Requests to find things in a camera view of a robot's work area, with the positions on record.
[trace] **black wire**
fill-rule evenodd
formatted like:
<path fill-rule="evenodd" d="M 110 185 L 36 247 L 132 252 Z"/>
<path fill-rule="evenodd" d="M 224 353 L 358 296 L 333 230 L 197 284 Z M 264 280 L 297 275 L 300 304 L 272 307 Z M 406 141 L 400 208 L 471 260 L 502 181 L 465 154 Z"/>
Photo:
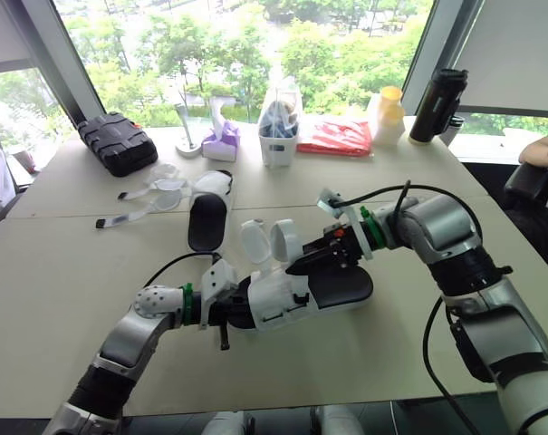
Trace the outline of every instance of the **black wire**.
<path fill-rule="evenodd" d="M 403 199 L 407 196 L 407 193 L 409 193 L 409 188 L 410 180 L 407 179 L 407 182 L 404 183 L 404 187 L 400 191 L 399 200 L 397 201 L 397 205 L 394 207 L 394 212 L 392 213 L 392 227 L 395 231 L 398 231 L 400 207 L 402 206 Z"/>
<path fill-rule="evenodd" d="M 447 318 L 447 323 L 449 326 L 454 324 L 453 319 L 451 319 L 451 310 L 448 306 L 445 306 L 445 317 Z"/>
<path fill-rule="evenodd" d="M 373 192 L 367 193 L 366 195 L 362 195 L 361 197 L 350 199 L 348 201 L 332 202 L 330 205 L 334 208 L 352 206 L 354 204 L 358 204 L 359 202 L 364 201 L 365 199 L 374 198 L 386 192 L 391 192 L 393 190 L 401 190 L 405 188 L 405 186 L 406 184 L 399 185 L 399 186 L 389 186 L 387 188 L 379 188 L 378 190 L 374 190 Z M 442 193 L 443 195 L 447 195 L 448 197 L 451 197 L 452 199 L 454 199 L 466 210 L 468 215 L 471 217 L 471 220 L 473 220 L 473 223 L 475 224 L 476 233 L 479 235 L 481 240 L 483 240 L 483 229 L 481 228 L 479 219 L 476 218 L 475 212 L 471 209 L 471 207 L 469 207 L 466 204 L 466 202 L 463 199 L 459 198 L 457 195 L 449 192 L 448 190 L 444 190 L 443 188 L 436 188 L 434 186 L 428 186 L 424 184 L 411 184 L 409 185 L 409 189 L 431 190 L 433 192 Z"/>
<path fill-rule="evenodd" d="M 439 297 L 435 302 L 435 305 L 433 306 L 430 315 L 428 316 L 427 325 L 425 326 L 425 332 L 422 336 L 422 359 L 425 362 L 425 367 L 427 368 L 430 379 L 433 380 L 433 382 L 443 394 L 443 397 L 448 401 L 448 404 L 451 405 L 451 408 L 453 408 L 457 416 L 465 423 L 465 426 L 473 435 L 481 435 L 473 422 L 466 416 L 465 412 L 461 409 L 455 398 L 449 394 L 443 383 L 435 375 L 435 372 L 430 365 L 430 360 L 428 358 L 428 338 L 430 336 L 430 330 L 433 326 L 433 322 L 435 321 L 435 316 L 437 315 L 438 309 L 440 308 L 442 303 L 443 299 Z"/>
<path fill-rule="evenodd" d="M 178 256 L 177 258 L 174 258 L 172 259 L 171 261 L 169 261 L 168 263 L 166 263 L 163 267 L 161 267 L 156 273 L 155 275 L 153 275 L 151 278 L 149 278 L 149 281 L 147 281 L 147 283 L 143 286 L 143 287 L 147 287 L 149 285 L 151 285 L 153 283 L 153 281 L 155 281 L 159 275 L 161 275 L 163 272 L 165 272 L 167 269 L 169 269 L 171 266 L 173 266 L 174 264 L 178 263 L 179 261 L 181 260 L 184 260 L 186 258 L 190 258 L 192 256 L 211 256 L 211 258 L 213 259 L 213 262 L 215 263 L 218 259 L 221 258 L 221 256 L 217 253 L 217 252 L 213 252 L 213 251 L 198 251 L 198 252 L 190 252 L 189 254 L 185 254 L 183 256 Z"/>

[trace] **black water bottle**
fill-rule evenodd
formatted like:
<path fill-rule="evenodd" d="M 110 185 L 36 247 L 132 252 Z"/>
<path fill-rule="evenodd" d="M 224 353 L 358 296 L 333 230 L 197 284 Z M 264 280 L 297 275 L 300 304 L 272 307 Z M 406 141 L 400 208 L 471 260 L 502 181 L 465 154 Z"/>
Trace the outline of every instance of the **black water bottle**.
<path fill-rule="evenodd" d="M 467 71 L 442 69 L 433 74 L 418 106 L 410 138 L 429 142 L 448 127 L 466 88 Z"/>

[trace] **person's arm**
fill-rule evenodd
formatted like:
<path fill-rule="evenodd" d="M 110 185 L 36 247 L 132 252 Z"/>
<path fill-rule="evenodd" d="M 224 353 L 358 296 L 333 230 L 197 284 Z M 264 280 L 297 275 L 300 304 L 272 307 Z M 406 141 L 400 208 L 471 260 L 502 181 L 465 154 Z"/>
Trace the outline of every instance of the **person's arm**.
<path fill-rule="evenodd" d="M 519 162 L 548 168 L 548 136 L 527 145 L 519 155 Z"/>

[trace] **red cloth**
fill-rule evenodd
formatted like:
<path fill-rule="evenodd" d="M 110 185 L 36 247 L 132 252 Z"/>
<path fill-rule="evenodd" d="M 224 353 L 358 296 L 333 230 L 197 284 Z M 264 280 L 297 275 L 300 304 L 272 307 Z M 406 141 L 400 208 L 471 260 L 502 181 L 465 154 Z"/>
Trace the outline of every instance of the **red cloth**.
<path fill-rule="evenodd" d="M 364 157 L 370 150 L 370 128 L 364 120 L 324 116 L 300 131 L 300 152 Z"/>

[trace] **purple tissue box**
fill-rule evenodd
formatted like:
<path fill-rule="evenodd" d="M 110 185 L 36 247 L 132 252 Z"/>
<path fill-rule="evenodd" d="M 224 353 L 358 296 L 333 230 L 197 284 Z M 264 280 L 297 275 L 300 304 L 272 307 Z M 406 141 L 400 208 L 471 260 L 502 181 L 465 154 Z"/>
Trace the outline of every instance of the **purple tissue box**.
<path fill-rule="evenodd" d="M 215 131 L 201 142 L 203 157 L 214 160 L 236 161 L 237 148 L 239 147 L 239 128 L 232 122 L 226 121 L 223 125 L 221 139 L 218 139 Z"/>

